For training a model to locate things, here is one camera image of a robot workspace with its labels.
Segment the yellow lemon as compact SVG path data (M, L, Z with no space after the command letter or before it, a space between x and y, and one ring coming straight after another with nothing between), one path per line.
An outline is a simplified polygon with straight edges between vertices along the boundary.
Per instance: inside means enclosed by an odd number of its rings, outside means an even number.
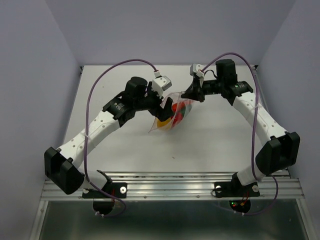
M156 128L161 130L167 130L171 128L172 119L168 118L165 121L160 121L158 118L156 119Z

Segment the red bell pepper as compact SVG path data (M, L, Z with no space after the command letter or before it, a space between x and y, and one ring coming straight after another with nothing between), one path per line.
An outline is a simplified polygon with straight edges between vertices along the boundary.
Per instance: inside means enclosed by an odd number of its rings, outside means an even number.
M174 128L183 120L186 112L186 104L184 102L174 103L172 105L172 111L174 112L174 116L172 117L171 127Z

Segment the dark green cucumber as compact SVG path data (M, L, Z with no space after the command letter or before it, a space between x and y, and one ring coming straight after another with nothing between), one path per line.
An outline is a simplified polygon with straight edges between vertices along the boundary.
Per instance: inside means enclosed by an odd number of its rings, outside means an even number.
M185 118L189 113L190 111L192 110L193 108L193 105L192 104L187 104L185 105L182 109L181 109L181 114L182 116Z

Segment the clear pink-dotted zip bag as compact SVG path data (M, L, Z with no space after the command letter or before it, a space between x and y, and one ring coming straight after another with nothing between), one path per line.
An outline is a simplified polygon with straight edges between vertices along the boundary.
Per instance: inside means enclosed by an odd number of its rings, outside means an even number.
M157 117L154 119L149 132L160 130L169 131L177 127L191 112L194 100L181 97L182 92L172 92L168 94L161 103L161 107L168 106L167 102L171 103L171 115L165 121L160 121Z

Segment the orange carrot with leaves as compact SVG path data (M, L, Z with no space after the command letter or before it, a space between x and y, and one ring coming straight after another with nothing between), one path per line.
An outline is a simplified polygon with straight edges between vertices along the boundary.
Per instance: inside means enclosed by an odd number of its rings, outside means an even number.
M178 106L182 108L182 107L186 107L188 105L192 105L193 103L194 103L194 100L181 98L178 102Z

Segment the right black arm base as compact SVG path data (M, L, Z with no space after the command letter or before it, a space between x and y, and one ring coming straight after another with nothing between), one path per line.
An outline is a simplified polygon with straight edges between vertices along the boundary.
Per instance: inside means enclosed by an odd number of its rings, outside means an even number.
M236 213L245 215L251 209L250 198L260 196L258 183L254 181L242 185L234 173L230 181L218 181L213 184L211 195L216 198L229 198L229 206Z

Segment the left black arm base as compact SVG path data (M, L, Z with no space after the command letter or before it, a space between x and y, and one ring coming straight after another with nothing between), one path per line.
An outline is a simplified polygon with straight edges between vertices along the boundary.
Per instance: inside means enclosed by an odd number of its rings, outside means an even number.
M124 199L127 197L126 182L107 183L101 190L83 189L82 199L93 200L92 209L96 216L111 218L123 214L127 210Z

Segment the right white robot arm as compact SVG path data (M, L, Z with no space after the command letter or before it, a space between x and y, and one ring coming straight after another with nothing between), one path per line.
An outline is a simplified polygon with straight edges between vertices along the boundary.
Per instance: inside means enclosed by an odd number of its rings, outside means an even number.
M191 65L193 80L181 97L203 102L207 95L220 94L252 127L253 136L258 137L262 148L254 154L250 166L235 173L230 182L231 192L242 195L248 190L249 184L293 166L297 161L301 139L296 132L288 132L272 118L246 81L238 81L233 60L218 60L215 66L216 79L205 80L203 65Z

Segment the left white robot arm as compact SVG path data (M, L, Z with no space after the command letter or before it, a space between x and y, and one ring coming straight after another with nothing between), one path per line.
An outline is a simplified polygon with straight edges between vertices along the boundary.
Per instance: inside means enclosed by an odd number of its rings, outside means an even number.
M65 194L70 195L88 182L88 172L79 167L88 166L88 155L107 136L131 120L136 112L148 111L152 116L165 121L173 116L172 99L164 106L163 93L172 86L166 76L148 82L134 76L125 89L112 98L98 115L85 121L84 129L57 149L49 147L44 152L44 172Z

